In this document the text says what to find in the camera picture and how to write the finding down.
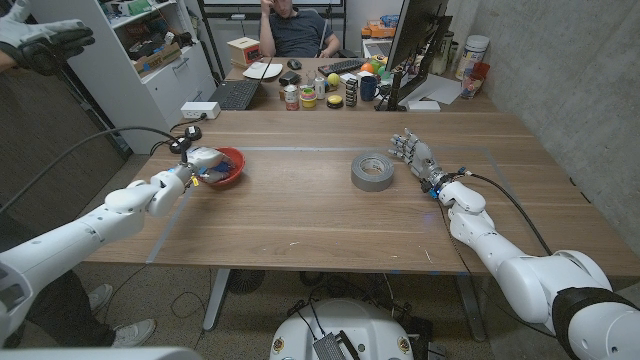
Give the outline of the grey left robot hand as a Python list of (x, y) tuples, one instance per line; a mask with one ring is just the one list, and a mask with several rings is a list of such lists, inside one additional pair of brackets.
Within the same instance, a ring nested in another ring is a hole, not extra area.
[(186, 154), (188, 161), (196, 167), (196, 175), (205, 183), (227, 179), (235, 168), (229, 156), (213, 148), (192, 146)]

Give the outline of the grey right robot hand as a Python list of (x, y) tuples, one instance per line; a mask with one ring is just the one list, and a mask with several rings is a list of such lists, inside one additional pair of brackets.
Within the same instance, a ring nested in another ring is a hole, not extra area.
[(403, 160), (428, 190), (438, 191), (448, 180), (448, 175), (438, 165), (430, 147), (408, 128), (405, 128), (404, 135), (394, 134), (390, 141), (395, 148), (390, 149), (389, 153)]

